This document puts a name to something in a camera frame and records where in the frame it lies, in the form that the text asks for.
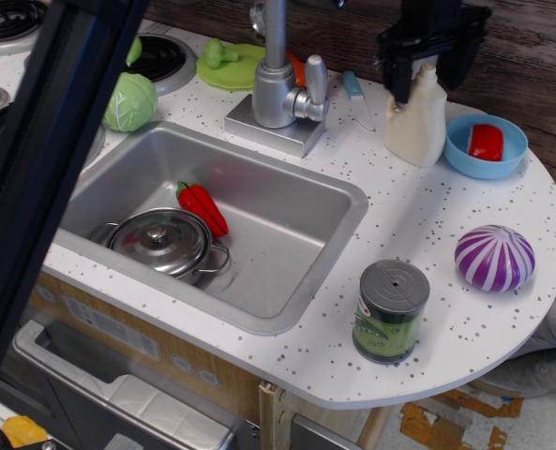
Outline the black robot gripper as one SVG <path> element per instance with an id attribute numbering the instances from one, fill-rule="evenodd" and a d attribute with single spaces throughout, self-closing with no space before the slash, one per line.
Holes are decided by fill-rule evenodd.
<path id="1" fill-rule="evenodd" d="M 439 79 L 458 89 L 485 40 L 491 14 L 489 7 L 461 1 L 403 1 L 398 21 L 377 36 L 384 85 L 396 103 L 409 102 L 413 61 L 435 55 Z"/>

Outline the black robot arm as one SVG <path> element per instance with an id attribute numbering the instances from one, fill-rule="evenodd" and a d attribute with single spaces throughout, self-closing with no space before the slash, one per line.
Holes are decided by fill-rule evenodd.
<path id="1" fill-rule="evenodd" d="M 55 1 L 12 104 L 0 148 L 0 365 L 16 321 L 52 243 L 68 237 L 68 216 L 86 199 L 77 184 L 87 153 L 119 79 L 144 1 Z M 307 269 L 283 296 L 299 318 L 368 209 L 358 187 L 309 172 L 175 124 L 153 123 L 131 134 L 100 163 L 98 173 L 128 163 L 124 181 L 104 202 L 129 206 L 162 162 L 170 173 L 194 176 L 224 200 L 244 192 L 296 238 L 322 241 Z"/>

